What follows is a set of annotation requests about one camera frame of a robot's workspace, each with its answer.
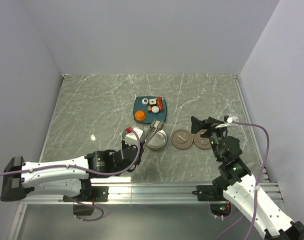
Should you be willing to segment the metal food tongs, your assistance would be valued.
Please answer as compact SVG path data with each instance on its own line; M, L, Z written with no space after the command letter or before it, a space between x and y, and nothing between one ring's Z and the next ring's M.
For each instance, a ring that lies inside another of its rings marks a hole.
M164 126L163 120L154 120L145 131L144 135L141 138L141 143L143 144L143 148L147 146L150 140L155 136L155 134L162 130Z

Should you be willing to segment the red sausage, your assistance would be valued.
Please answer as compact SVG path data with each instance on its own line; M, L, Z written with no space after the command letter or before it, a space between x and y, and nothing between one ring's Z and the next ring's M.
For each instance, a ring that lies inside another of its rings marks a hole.
M163 107L163 102L162 102L162 97L158 97L156 99L156 105L157 107L159 108L159 111L162 112L164 110L164 107Z

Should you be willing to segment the orange half fruit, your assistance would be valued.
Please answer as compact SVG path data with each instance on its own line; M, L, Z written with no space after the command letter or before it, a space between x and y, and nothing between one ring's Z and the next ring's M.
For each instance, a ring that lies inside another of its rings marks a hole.
M142 110L138 110L137 112L134 113L134 118L136 121L141 122L146 119L146 114Z

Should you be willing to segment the white sushi roll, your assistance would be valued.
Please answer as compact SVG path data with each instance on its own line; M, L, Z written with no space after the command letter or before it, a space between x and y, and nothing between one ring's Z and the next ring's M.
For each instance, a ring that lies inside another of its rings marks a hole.
M157 100L155 98L149 99L149 105L156 105L156 104L157 104Z

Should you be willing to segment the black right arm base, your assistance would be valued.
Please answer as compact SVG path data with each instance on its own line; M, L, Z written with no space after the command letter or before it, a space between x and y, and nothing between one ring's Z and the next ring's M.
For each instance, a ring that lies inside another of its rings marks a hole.
M217 185L197 185L192 194L199 202L225 201L222 189Z

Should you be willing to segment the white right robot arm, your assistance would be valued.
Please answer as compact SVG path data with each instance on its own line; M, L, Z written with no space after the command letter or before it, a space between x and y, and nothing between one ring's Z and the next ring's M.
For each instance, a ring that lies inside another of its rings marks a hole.
M248 232L256 229L264 240L302 240L304 225L285 214L259 185L240 158L242 150L239 139L228 136L228 127L238 125L238 117L225 116L223 121L209 117L205 120L191 117L191 132L209 140L219 166L220 176L212 185L198 185L193 194L198 201L223 201L232 203L251 225Z

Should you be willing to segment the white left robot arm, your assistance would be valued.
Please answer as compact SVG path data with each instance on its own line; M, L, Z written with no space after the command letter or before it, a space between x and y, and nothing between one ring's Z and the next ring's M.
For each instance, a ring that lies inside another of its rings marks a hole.
M27 162L22 156L4 169L1 201L15 202L32 195L64 195L89 200L94 191L91 179L132 172L141 160L144 143L122 141L118 151L95 151L85 156L54 162Z

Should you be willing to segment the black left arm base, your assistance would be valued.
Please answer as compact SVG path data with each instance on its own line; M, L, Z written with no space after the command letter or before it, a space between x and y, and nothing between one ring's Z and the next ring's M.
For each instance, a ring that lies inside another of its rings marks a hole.
M66 186L64 188L63 202L71 202L70 198L74 198L80 202L106 202L108 198L107 186L85 187L81 186Z

